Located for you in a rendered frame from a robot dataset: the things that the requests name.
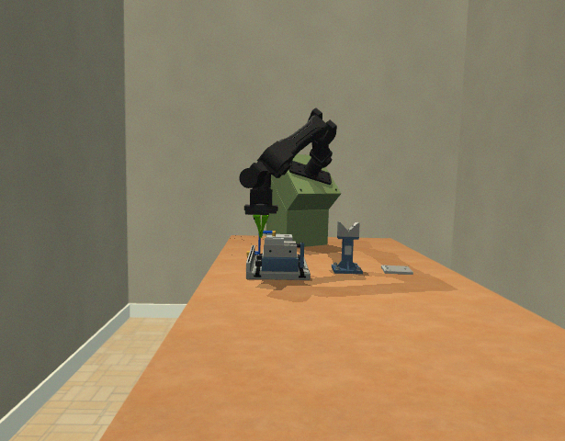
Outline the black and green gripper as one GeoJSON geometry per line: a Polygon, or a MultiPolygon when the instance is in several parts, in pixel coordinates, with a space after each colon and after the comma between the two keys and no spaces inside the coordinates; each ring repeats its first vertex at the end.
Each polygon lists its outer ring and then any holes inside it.
{"type": "Polygon", "coordinates": [[[264,227],[269,217],[269,213],[277,213],[277,205],[272,205],[272,207],[266,207],[265,211],[256,211],[254,210],[254,207],[250,207],[250,205],[244,205],[244,210],[245,210],[245,215],[253,215],[254,221],[258,228],[259,237],[262,238],[264,227]],[[259,215],[260,215],[260,226],[259,226],[259,215]],[[262,224],[261,224],[261,215],[262,215],[262,224]]]}

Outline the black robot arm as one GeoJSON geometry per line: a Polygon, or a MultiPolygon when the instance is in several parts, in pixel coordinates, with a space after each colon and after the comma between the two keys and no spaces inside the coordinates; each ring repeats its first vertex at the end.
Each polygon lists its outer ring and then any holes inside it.
{"type": "Polygon", "coordinates": [[[336,135],[336,129],[337,125],[331,120],[325,123],[321,111],[315,108],[302,128],[266,148],[257,163],[253,163],[240,173],[239,179],[243,187],[259,187],[259,189],[250,189],[250,207],[254,207],[256,211],[265,211],[266,207],[272,207],[272,191],[269,191],[272,189],[263,190],[263,188],[271,188],[271,175],[280,178],[288,169],[292,174],[330,185],[331,175],[322,168],[332,161],[333,152],[329,149],[329,144],[336,135]],[[301,164],[292,161],[297,153],[310,143],[312,149],[309,162],[301,164]]]}

